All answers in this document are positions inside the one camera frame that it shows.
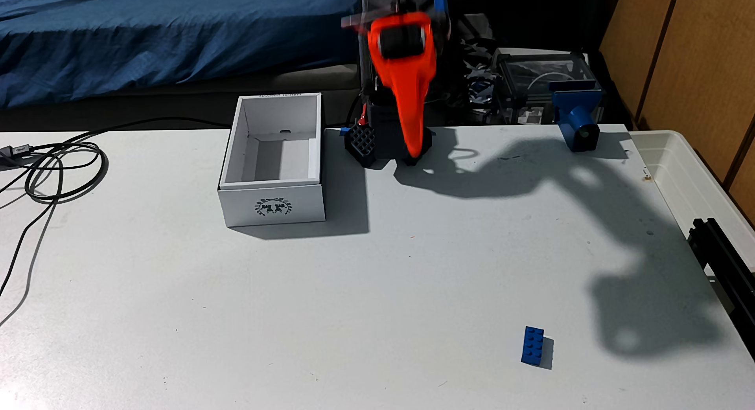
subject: blue 3d printed part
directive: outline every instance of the blue 3d printed part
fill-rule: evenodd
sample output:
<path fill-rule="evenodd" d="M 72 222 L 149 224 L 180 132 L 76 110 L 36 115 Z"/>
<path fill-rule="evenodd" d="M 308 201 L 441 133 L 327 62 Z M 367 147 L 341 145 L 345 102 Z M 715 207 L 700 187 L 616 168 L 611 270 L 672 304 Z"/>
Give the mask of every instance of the blue 3d printed part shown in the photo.
<path fill-rule="evenodd" d="M 600 129 L 593 120 L 593 110 L 602 91 L 595 80 L 552 81 L 553 120 L 559 125 L 566 145 L 572 152 L 593 151 L 598 146 Z"/>
<path fill-rule="evenodd" d="M 522 362 L 540 366 L 540 359 L 543 357 L 543 329 L 532 328 L 527 326 L 524 329 L 524 350 L 522 351 Z"/>

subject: box logo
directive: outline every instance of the box logo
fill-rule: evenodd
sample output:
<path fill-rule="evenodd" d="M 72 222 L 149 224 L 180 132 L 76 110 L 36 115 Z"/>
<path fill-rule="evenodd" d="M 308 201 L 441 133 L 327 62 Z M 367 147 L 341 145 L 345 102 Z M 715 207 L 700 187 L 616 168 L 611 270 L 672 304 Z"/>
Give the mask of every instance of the box logo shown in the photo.
<path fill-rule="evenodd" d="M 254 210 L 261 216 L 286 215 L 293 211 L 294 205 L 283 198 L 260 199 Z"/>

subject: blue lego brick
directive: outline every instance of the blue lego brick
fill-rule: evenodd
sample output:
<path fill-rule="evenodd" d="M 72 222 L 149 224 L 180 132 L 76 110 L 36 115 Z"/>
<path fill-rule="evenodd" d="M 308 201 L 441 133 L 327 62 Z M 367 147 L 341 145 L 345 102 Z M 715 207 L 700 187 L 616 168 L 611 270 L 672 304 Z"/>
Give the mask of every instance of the blue lego brick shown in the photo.
<path fill-rule="evenodd" d="M 543 357 L 543 329 L 532 328 L 530 326 L 524 329 L 524 350 L 522 351 L 522 362 L 540 366 L 540 359 Z"/>

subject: white wire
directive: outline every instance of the white wire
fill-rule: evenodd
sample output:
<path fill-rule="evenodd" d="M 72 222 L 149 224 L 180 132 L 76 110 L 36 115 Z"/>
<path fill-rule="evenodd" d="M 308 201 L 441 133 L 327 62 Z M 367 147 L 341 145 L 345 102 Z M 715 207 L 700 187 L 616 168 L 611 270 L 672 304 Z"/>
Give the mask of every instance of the white wire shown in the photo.
<path fill-rule="evenodd" d="M 574 78 L 571 77 L 571 75 L 564 74 L 563 72 L 555 72 L 555 71 L 554 72 L 546 72 L 545 74 L 540 74 L 537 77 L 535 77 L 534 80 L 532 80 L 532 83 L 530 83 L 529 86 L 527 86 L 527 90 L 529 90 L 529 88 L 532 87 L 532 85 L 534 84 L 535 81 L 540 80 L 542 77 L 545 77 L 546 75 L 551 75 L 551 74 L 563 75 L 564 77 L 569 77 L 570 80 L 574 80 Z"/>

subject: white plastic container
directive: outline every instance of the white plastic container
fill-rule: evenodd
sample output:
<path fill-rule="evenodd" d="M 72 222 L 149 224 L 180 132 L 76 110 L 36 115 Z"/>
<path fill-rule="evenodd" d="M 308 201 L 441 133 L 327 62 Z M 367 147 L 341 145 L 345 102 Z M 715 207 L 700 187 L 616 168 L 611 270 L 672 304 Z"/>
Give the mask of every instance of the white plastic container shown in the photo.
<path fill-rule="evenodd" d="M 755 269 L 755 231 L 684 136 L 675 131 L 630 135 L 684 235 L 695 218 L 715 218 L 750 271 Z"/>
<path fill-rule="evenodd" d="M 325 221 L 322 94 L 241 96 L 217 194 L 226 226 Z"/>

